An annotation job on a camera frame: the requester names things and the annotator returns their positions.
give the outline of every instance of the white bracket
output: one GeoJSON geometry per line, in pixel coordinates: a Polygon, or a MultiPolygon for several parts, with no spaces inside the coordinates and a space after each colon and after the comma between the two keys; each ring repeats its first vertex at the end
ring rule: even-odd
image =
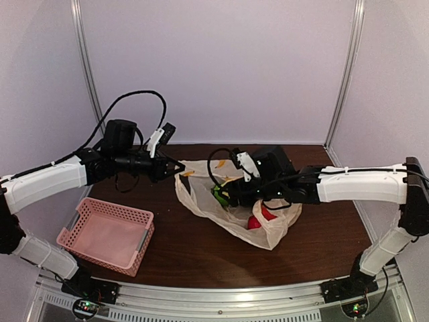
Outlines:
{"type": "Polygon", "coordinates": [[[151,135],[146,148],[146,150],[149,151],[149,155],[151,159],[155,158],[156,146],[160,142],[160,139],[162,138],[163,135],[164,135],[164,130],[162,128],[157,129],[151,135]]]}
{"type": "Polygon", "coordinates": [[[255,162],[247,152],[237,154],[237,160],[240,166],[244,169],[243,172],[245,182],[249,182],[252,179],[252,175],[256,178],[261,176],[255,162]]]}

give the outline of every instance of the red fruit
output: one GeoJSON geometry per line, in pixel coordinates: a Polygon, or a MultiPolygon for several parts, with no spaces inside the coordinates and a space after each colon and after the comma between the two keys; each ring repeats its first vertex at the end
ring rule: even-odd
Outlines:
{"type": "Polygon", "coordinates": [[[260,227],[261,227],[261,223],[258,222],[255,216],[251,216],[247,222],[247,229],[255,229],[260,227]]]}
{"type": "MultiPolygon", "coordinates": [[[[268,211],[268,209],[265,208],[264,206],[261,207],[261,210],[262,210],[263,217],[265,219],[267,219],[268,221],[277,218],[277,216],[270,213],[268,211]]],[[[258,222],[258,220],[256,219],[255,216],[251,216],[247,222],[247,229],[255,229],[255,228],[259,228],[259,227],[261,227],[261,223],[258,222]]]]}
{"type": "Polygon", "coordinates": [[[267,208],[265,208],[264,206],[261,206],[261,210],[262,210],[262,215],[263,215],[263,217],[264,217],[265,219],[267,219],[267,220],[272,220],[272,219],[277,218],[275,215],[273,215],[272,213],[270,213],[270,212],[268,211],[268,209],[267,209],[267,208]]]}

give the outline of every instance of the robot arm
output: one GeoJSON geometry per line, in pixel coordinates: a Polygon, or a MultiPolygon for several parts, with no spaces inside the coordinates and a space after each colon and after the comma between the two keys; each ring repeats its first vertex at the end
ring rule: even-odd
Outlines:
{"type": "Polygon", "coordinates": [[[235,166],[243,169],[243,178],[218,186],[227,192],[230,205],[251,206],[258,199],[285,199],[304,204],[387,201],[400,206],[400,220],[356,257],[350,277],[321,285],[327,303],[364,294],[392,258],[417,237],[429,234],[429,187],[416,158],[379,168],[306,166],[297,171],[279,146],[258,150],[251,156],[239,150],[231,155],[235,166]]]}
{"type": "Polygon", "coordinates": [[[179,162],[157,153],[158,146],[166,144],[173,135],[173,125],[167,123],[158,129],[149,139],[146,150],[132,149],[136,130],[133,122],[110,120],[104,138],[95,148],[79,150],[65,161],[41,170],[1,178],[0,253],[15,254],[60,278],[71,279],[78,271],[76,260],[64,250],[22,230],[15,214],[36,201],[92,185],[120,172],[133,176],[144,174],[157,182],[184,169],[179,162]]]}

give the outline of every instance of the green object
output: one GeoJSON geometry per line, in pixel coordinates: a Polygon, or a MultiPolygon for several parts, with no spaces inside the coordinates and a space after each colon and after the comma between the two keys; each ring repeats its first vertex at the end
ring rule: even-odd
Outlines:
{"type": "Polygon", "coordinates": [[[229,195],[225,191],[221,191],[218,186],[214,186],[212,189],[212,194],[216,198],[216,200],[222,205],[222,207],[228,207],[229,206],[229,195]]]}

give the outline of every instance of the white cable tie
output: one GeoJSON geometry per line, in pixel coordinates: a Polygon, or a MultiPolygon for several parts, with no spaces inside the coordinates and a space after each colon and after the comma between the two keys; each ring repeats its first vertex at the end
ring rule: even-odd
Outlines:
{"type": "Polygon", "coordinates": [[[46,244],[48,245],[48,247],[49,247],[49,252],[48,252],[48,255],[46,255],[45,256],[45,258],[38,264],[38,268],[42,268],[42,265],[46,262],[46,260],[48,259],[48,257],[50,256],[50,254],[52,253],[52,247],[51,247],[51,244],[50,243],[48,243],[46,240],[45,240],[45,242],[46,242],[46,244]]]}

